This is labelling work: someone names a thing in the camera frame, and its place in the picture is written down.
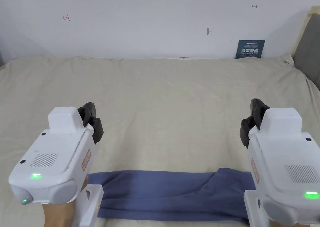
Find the speaker grille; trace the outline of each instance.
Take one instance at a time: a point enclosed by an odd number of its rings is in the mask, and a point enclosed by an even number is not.
[[[293,183],[318,184],[320,182],[320,178],[313,166],[286,165],[285,167]]]
[[[38,154],[30,167],[51,167],[59,154]]]

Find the green led light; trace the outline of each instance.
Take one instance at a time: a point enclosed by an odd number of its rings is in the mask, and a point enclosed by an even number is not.
[[[313,194],[313,195],[317,195],[318,192],[306,192],[306,194]]]
[[[41,179],[41,174],[39,173],[34,173],[30,176],[30,179]]]
[[[316,192],[306,192],[304,197],[306,199],[319,199],[320,195],[319,194],[315,194]]]

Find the blue cloth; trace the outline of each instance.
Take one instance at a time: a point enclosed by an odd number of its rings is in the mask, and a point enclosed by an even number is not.
[[[104,195],[98,217],[159,221],[246,222],[246,189],[255,189],[250,172],[215,173],[115,171],[89,175]]]

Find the wall mark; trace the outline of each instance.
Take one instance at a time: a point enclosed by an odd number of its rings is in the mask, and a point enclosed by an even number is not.
[[[66,17],[63,17],[63,19],[64,19],[64,20],[68,19],[68,20],[70,21],[70,19],[69,19],[69,16],[68,16],[68,15],[67,15]]]

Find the mattress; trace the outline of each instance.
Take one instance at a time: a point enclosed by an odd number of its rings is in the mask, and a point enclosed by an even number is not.
[[[1,226],[43,226],[40,204],[19,205],[8,184],[56,106],[94,102],[104,135],[91,173],[248,171],[239,130],[252,98],[294,107],[320,144],[320,91],[290,55],[241,59],[25,57],[0,70]],[[98,219],[96,226],[245,226],[237,222]]]

